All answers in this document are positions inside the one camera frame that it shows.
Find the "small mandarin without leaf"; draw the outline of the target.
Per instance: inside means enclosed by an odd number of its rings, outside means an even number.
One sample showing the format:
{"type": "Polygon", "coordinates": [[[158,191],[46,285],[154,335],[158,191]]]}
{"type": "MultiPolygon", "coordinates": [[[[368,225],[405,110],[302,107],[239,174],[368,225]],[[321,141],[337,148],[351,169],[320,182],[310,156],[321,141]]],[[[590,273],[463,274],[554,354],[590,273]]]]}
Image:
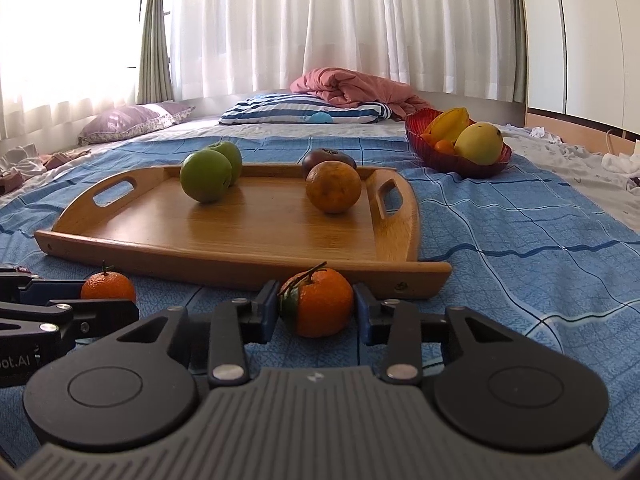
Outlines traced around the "small mandarin without leaf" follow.
{"type": "Polygon", "coordinates": [[[122,299],[137,301],[134,283],[102,261],[101,270],[89,276],[80,290],[81,299],[122,299]]]}

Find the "small mandarin with leaf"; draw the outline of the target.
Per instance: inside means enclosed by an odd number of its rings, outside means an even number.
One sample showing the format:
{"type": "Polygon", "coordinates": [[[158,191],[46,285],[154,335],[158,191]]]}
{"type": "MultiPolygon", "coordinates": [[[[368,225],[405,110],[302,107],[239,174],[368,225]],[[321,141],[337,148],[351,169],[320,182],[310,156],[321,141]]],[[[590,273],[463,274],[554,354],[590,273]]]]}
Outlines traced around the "small mandarin with leaf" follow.
{"type": "Polygon", "coordinates": [[[278,296],[280,319],[295,336],[334,336],[352,319],[352,285],[325,262],[289,278],[278,296]]]}

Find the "brownish orange fruit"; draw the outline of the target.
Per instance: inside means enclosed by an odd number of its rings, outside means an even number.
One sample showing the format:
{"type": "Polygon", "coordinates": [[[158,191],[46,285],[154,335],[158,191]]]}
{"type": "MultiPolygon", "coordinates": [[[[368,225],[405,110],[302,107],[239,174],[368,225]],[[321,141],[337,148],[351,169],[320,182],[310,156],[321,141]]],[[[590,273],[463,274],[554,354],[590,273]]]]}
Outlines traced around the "brownish orange fruit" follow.
{"type": "Polygon", "coordinates": [[[325,214],[344,214],[361,195],[358,172],[337,160],[326,160],[314,166],[306,177],[308,200],[325,214]]]}

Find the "smooth green apple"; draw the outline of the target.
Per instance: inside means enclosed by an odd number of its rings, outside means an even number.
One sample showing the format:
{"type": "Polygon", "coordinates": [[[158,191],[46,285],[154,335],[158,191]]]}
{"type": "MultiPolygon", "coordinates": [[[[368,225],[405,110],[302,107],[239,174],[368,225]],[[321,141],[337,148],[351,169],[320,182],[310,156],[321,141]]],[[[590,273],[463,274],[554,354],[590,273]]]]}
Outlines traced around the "smooth green apple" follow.
{"type": "Polygon", "coordinates": [[[232,166],[223,154],[204,148],[189,155],[180,168],[183,192],[199,203],[219,200],[231,184],[232,166]]]}

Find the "green apple with stem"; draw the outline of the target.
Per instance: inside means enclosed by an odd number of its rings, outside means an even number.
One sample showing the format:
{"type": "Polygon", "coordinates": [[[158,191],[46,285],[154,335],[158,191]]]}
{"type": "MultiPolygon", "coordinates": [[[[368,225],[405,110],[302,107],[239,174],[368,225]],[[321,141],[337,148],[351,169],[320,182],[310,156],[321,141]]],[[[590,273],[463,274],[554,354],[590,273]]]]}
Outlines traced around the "green apple with stem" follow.
{"type": "Polygon", "coordinates": [[[236,181],[239,180],[243,169],[243,159],[239,148],[230,141],[221,141],[215,144],[210,144],[207,148],[223,154],[224,157],[228,159],[232,169],[230,184],[235,185],[236,181]]]}

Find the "wooden serving tray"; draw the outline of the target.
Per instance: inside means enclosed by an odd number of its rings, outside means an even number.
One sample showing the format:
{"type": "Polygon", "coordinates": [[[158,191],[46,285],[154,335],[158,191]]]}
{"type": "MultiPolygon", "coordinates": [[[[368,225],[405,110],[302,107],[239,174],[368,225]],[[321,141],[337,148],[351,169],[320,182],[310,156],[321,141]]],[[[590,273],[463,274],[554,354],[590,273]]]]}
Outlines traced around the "wooden serving tray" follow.
{"type": "Polygon", "coordinates": [[[383,298],[424,299],[451,266],[419,258],[420,218],[411,185],[392,168],[360,167],[362,192],[346,214],[309,203],[298,165],[248,164],[210,205],[183,193],[179,166],[134,169],[78,195],[49,231],[43,252],[127,273],[258,289],[325,262],[383,298]]]}

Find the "brown cloth at left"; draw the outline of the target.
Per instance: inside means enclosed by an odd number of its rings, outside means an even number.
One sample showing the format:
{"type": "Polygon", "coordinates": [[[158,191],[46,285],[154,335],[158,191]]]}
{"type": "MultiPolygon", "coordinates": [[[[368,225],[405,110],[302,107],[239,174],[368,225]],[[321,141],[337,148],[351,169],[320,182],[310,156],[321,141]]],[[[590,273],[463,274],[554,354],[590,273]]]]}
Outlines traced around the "brown cloth at left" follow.
{"type": "Polygon", "coordinates": [[[90,148],[88,150],[71,150],[68,152],[56,152],[54,154],[41,155],[40,160],[43,164],[43,167],[46,168],[47,171],[58,168],[59,166],[63,166],[72,160],[78,159],[79,157],[86,156],[91,153],[90,148]]]}

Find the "small orange in bowl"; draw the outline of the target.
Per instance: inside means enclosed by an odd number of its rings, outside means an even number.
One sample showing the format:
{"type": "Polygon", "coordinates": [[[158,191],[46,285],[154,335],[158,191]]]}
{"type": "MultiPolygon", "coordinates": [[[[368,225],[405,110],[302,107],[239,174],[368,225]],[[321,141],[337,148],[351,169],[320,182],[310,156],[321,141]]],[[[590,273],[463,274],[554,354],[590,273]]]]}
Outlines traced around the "small orange in bowl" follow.
{"type": "Polygon", "coordinates": [[[454,144],[447,139],[437,141],[434,145],[434,149],[444,155],[454,156],[456,154],[454,144]]]}

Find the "red glass fruit bowl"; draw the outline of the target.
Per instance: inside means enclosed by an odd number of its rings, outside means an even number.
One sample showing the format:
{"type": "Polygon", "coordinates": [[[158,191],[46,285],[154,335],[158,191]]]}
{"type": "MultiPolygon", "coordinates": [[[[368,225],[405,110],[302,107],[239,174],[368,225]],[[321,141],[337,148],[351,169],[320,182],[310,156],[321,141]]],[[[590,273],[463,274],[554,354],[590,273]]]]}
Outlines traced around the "red glass fruit bowl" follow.
{"type": "Polygon", "coordinates": [[[500,174],[509,165],[512,150],[505,143],[499,158],[492,165],[477,165],[472,160],[460,157],[450,141],[435,141],[426,129],[441,115],[439,110],[424,108],[407,117],[406,136],[413,151],[425,166],[446,174],[455,172],[462,178],[488,179],[500,174]]]}

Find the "blue striped pillow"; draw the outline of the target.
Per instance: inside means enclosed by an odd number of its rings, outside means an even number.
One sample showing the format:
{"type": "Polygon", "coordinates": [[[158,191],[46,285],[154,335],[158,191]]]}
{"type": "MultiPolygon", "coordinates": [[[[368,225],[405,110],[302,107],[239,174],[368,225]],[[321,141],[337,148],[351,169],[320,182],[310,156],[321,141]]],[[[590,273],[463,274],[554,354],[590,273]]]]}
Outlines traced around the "blue striped pillow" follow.
{"type": "Polygon", "coordinates": [[[383,103],[338,107],[305,93],[267,93],[237,102],[221,115],[225,126],[251,124],[375,124],[392,118],[383,103]]]}

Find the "pink blanket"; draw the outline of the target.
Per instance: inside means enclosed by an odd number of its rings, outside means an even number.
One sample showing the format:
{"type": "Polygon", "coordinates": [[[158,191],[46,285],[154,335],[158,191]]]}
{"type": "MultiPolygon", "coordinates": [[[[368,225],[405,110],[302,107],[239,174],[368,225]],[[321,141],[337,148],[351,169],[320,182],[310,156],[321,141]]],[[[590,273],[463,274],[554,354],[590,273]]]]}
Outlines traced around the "pink blanket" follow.
{"type": "Polygon", "coordinates": [[[418,96],[408,84],[341,67],[315,68],[295,79],[290,90],[318,96],[332,106],[343,108],[382,103],[397,120],[432,108],[432,104],[418,96]]]}

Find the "green side curtain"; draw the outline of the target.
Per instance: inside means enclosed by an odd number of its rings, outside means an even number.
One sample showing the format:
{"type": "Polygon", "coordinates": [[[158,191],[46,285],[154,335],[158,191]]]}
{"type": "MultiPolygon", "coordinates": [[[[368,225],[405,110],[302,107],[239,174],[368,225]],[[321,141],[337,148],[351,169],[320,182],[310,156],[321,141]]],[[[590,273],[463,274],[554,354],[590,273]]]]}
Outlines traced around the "green side curtain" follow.
{"type": "Polygon", "coordinates": [[[140,58],[136,101],[150,104],[174,98],[169,69],[164,0],[140,0],[140,58]]]}

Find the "right green curtain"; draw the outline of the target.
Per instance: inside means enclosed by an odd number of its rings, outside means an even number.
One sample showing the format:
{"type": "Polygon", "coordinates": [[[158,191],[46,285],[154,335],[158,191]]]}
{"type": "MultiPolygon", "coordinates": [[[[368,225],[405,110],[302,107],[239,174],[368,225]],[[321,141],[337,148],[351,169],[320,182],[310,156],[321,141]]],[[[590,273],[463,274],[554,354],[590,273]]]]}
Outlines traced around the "right green curtain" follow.
{"type": "Polygon", "coordinates": [[[526,104],[527,98],[527,30],[524,0],[512,0],[515,44],[513,101],[526,104]]]}

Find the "white crumpled clothes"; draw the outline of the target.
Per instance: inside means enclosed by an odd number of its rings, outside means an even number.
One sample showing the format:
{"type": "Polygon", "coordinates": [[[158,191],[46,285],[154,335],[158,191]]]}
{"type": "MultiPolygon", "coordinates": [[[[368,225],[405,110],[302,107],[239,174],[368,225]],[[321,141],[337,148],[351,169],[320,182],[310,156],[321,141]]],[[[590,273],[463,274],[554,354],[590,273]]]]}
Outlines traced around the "white crumpled clothes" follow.
{"type": "Polygon", "coordinates": [[[635,179],[640,177],[640,157],[636,153],[632,155],[604,154],[602,168],[613,174],[620,174],[626,179],[635,179]]]}

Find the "white sheer curtain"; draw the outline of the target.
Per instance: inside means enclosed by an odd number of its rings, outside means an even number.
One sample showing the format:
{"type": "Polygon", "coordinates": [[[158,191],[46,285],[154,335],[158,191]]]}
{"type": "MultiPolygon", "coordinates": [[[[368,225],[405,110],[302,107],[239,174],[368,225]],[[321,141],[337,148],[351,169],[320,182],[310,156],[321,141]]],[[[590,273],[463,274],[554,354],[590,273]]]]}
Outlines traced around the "white sheer curtain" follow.
{"type": "Polygon", "coordinates": [[[421,92],[513,101],[512,0],[165,0],[182,100],[343,67],[421,92]]]}

